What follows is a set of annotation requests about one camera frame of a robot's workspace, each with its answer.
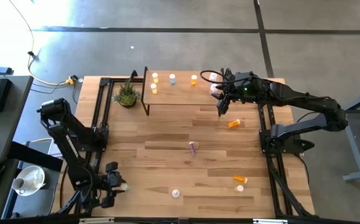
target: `pink object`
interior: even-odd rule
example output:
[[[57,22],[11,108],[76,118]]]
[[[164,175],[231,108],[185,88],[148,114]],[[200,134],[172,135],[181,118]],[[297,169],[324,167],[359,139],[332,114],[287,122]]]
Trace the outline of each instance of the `pink object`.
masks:
[[[192,155],[196,154],[196,144],[194,142],[190,142],[190,148]]]

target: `orange object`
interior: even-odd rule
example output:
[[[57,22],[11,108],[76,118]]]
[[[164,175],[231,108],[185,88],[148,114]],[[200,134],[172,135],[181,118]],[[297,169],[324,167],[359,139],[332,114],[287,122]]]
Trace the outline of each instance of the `orange object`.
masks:
[[[240,176],[240,175],[235,175],[234,180],[237,180],[237,181],[242,182],[244,184],[247,183],[247,177],[243,177],[243,176]]]
[[[236,127],[236,126],[238,126],[238,125],[240,125],[240,124],[241,124],[241,121],[240,121],[239,119],[236,119],[236,120],[228,123],[228,127],[229,127],[229,128],[233,128],[233,127]]]
[[[198,76],[196,75],[192,75],[191,76],[191,85],[195,86],[196,85],[196,79],[198,78]]]

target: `potted plant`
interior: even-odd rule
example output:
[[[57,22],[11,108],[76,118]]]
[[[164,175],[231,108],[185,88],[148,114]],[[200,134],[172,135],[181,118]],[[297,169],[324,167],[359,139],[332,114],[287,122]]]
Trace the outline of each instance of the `potted plant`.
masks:
[[[124,86],[120,85],[119,94],[115,95],[113,100],[125,108],[131,108],[140,97],[141,93],[134,88],[134,84],[131,85],[130,80],[126,80]]]

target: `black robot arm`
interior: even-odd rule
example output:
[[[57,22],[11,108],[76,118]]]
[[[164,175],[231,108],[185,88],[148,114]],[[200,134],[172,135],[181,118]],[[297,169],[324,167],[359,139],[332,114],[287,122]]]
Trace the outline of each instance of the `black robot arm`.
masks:
[[[58,213],[68,213],[77,200],[85,209],[97,206],[112,207],[114,198],[122,190],[113,190],[126,181],[117,171],[118,163],[106,165],[106,175],[98,175],[94,169],[79,155],[80,150],[102,152],[107,143],[107,129],[86,128],[70,111],[69,103],[63,98],[48,101],[42,104],[40,120],[48,134],[54,139],[63,158],[68,164],[68,176],[76,190],[73,197]],[[107,196],[100,203],[96,189],[107,191]]]
[[[203,73],[213,72],[223,77],[222,82],[212,82],[203,77]],[[219,115],[225,114],[229,108],[230,102],[240,101],[241,103],[257,103],[260,105],[285,106],[291,105],[306,110],[320,113],[316,118],[303,121],[300,123],[284,126],[275,124],[269,134],[266,133],[264,141],[267,143],[266,150],[270,151],[272,146],[285,146],[286,141],[291,138],[293,142],[294,136],[310,131],[324,129],[326,131],[341,131],[346,128],[348,122],[346,120],[345,111],[341,109],[336,100],[328,96],[313,96],[309,93],[300,93],[292,90],[289,86],[259,78],[253,72],[237,72],[232,74],[227,69],[225,74],[207,70],[201,72],[202,79],[217,83],[217,89],[222,90],[220,94],[212,93],[217,98],[217,109]],[[289,152],[303,152],[313,147],[312,142],[301,141],[297,139],[298,146],[295,150]]]

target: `yellow cable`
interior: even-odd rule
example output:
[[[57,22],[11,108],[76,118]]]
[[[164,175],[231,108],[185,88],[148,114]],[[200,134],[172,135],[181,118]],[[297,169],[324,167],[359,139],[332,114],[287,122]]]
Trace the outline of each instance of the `yellow cable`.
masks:
[[[16,9],[16,11],[19,13],[19,15],[22,17],[22,19],[24,20],[24,22],[26,23],[26,25],[28,26],[28,29],[30,31],[30,34],[32,36],[32,50],[30,52],[33,53],[33,49],[34,49],[34,45],[35,45],[35,39],[34,39],[34,36],[33,36],[33,32],[32,32],[32,29],[30,28],[28,22],[26,21],[25,17],[21,14],[21,12],[18,10],[18,8],[16,7],[16,5],[14,5],[14,3],[12,3],[11,0],[8,0],[12,6],[14,6],[14,8]],[[57,86],[57,85],[64,85],[66,84],[65,82],[61,82],[61,83],[50,83],[50,82],[46,82],[44,80],[41,80],[39,78],[37,78],[34,74],[32,74],[32,72],[30,71],[30,58],[31,58],[31,55],[29,55],[29,58],[28,58],[28,64],[27,64],[27,68],[28,68],[28,72],[29,74],[34,78],[36,79],[37,81],[41,82],[41,83],[44,83],[44,84],[47,84],[47,85],[54,85],[54,86]]]

